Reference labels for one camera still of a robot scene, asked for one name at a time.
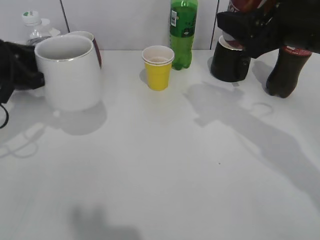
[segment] green plastic bottle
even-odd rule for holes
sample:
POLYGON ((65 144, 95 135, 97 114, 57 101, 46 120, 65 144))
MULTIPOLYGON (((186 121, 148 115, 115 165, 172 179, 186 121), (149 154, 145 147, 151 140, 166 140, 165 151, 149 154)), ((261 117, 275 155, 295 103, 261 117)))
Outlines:
POLYGON ((176 70, 189 68, 196 29, 198 0, 171 0, 170 44, 176 70))

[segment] white wall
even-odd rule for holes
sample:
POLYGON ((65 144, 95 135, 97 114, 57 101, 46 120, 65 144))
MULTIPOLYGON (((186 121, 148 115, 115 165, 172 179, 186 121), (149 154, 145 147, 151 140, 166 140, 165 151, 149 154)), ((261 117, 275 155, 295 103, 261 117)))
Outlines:
POLYGON ((37 10, 61 32, 67 32, 59 0, 1 0, 0 10, 0 39, 5 41, 20 42, 28 38, 21 14, 30 10, 37 10))
MULTIPOLYGON (((169 45, 170 0, 62 0, 71 31, 92 32, 101 50, 142 50, 169 45)), ((218 0, 198 0, 194 49, 209 49, 218 0)), ((67 27, 59 0, 2 0, 0 39, 23 41, 21 14, 37 10, 63 33, 67 27)))
MULTIPOLYGON (((218 13, 227 11, 229 0, 218 0, 218 13)), ((222 30, 218 27, 218 24, 215 24, 212 49, 216 48, 219 37, 222 35, 222 30)))
MULTIPOLYGON (((198 0, 194 49, 209 49, 217 0, 198 0)), ((71 31, 92 32, 101 49, 169 44, 170 0, 63 0, 71 31)))

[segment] mug rim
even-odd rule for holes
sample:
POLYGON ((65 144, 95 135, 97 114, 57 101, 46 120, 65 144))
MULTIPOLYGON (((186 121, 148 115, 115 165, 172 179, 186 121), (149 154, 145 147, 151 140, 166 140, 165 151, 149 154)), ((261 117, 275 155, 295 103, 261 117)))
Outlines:
POLYGON ((88 31, 71 31, 71 32, 68 32, 66 35, 85 37, 85 36, 82 36, 82 35, 77 35, 78 33, 89 34, 91 36, 91 38, 92 38, 91 41, 95 40, 95 35, 93 35, 93 33, 88 32, 88 31))
POLYGON ((232 50, 232 51, 243 51, 243 49, 238 49, 238 48, 232 47, 229 43, 227 43, 227 41, 225 40, 223 35, 219 37, 219 44, 222 47, 229 49, 229 50, 232 50))
POLYGON ((34 54, 42 59, 42 60, 46 60, 46 61, 50 61, 50 62, 66 62, 66 61, 70 61, 70 60, 74 60, 74 59, 80 59, 86 55, 88 55, 89 53, 91 53, 91 51, 93 50, 94 48, 94 44, 92 41, 90 41, 90 39, 88 39, 87 37, 85 36, 79 36, 79 35, 61 35, 61 36, 54 36, 54 37, 50 37, 50 38, 47 38, 41 42, 39 42, 35 48, 34 48, 34 54), (44 43, 46 42, 50 42, 50 41, 54 41, 55 39, 60 39, 60 38, 70 38, 70 39, 75 39, 75 38, 78 38, 78 39, 83 39, 83 40, 86 40, 88 43, 90 43, 90 49, 88 51, 86 51, 84 54, 82 55, 79 55, 79 56, 75 56, 75 57, 70 57, 70 58, 64 58, 64 59, 51 59, 51 58, 46 58, 44 56, 41 56, 38 51, 39 51, 39 48, 41 47, 41 45, 43 45, 44 43))

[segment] white mug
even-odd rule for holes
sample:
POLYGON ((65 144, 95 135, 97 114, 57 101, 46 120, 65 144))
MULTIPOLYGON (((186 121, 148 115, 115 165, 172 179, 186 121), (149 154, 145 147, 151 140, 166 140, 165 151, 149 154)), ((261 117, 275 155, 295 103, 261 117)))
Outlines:
POLYGON ((100 66, 100 68, 102 67, 102 59, 101 59, 100 50, 99 50, 96 38, 92 33, 87 32, 87 31, 72 31, 72 32, 67 33, 66 35, 83 36, 87 39, 90 39, 90 41, 93 43, 93 46, 95 48, 96 56, 99 61, 99 66, 100 66))
POLYGON ((95 106, 102 95, 101 71, 94 44, 88 38, 64 35, 48 38, 34 49, 44 92, 55 109, 75 112, 95 106))

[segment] black mug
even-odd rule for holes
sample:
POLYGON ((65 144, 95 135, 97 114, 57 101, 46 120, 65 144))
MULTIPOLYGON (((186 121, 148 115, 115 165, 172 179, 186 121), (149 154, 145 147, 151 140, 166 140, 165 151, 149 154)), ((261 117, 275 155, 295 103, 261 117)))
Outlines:
POLYGON ((241 49, 233 48, 224 39, 219 38, 211 64, 211 73, 217 79, 235 83, 246 78, 251 58, 241 49))

